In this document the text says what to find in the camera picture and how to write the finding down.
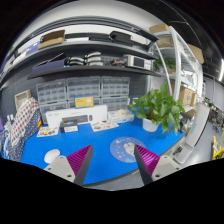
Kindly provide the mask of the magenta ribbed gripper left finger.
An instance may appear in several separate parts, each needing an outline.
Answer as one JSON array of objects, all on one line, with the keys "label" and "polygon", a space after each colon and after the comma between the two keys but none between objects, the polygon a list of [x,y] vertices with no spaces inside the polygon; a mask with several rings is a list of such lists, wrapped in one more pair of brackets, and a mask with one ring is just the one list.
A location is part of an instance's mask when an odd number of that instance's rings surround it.
[{"label": "magenta ribbed gripper left finger", "polygon": [[56,176],[82,186],[93,156],[92,145],[85,146],[69,156],[59,155],[44,168]]}]

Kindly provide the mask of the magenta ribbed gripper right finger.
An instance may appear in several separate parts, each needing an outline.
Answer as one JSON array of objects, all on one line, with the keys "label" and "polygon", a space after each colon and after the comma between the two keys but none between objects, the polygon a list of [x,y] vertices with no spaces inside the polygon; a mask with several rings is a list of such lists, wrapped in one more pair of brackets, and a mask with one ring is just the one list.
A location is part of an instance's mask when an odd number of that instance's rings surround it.
[{"label": "magenta ribbed gripper right finger", "polygon": [[156,155],[140,145],[134,146],[134,155],[145,185],[181,170],[181,167],[169,156]]}]

